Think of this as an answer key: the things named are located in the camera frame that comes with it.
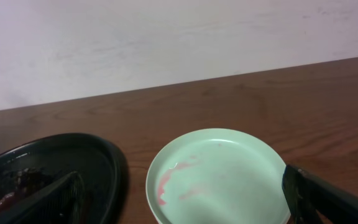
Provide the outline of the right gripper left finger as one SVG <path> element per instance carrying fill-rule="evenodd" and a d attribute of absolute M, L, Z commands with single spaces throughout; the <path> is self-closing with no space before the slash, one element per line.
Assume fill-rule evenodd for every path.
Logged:
<path fill-rule="evenodd" d="M 0 224 L 80 223 L 85 186 L 71 172 L 0 213 Z"/>

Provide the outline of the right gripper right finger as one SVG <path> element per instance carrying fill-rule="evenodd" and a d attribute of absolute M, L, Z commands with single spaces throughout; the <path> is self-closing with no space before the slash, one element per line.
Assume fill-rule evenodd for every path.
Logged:
<path fill-rule="evenodd" d="M 319 214 L 333 224 L 358 223 L 358 197 L 304 169 L 287 165 L 282 190 L 294 223 L 322 224 Z"/>

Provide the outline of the light blue plate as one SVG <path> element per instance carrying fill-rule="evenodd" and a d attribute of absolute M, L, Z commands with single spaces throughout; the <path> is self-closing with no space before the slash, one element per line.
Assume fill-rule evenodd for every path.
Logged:
<path fill-rule="evenodd" d="M 210 128 L 165 145 L 145 181 L 158 223 L 284 224 L 286 164 L 268 144 L 240 131 Z"/>

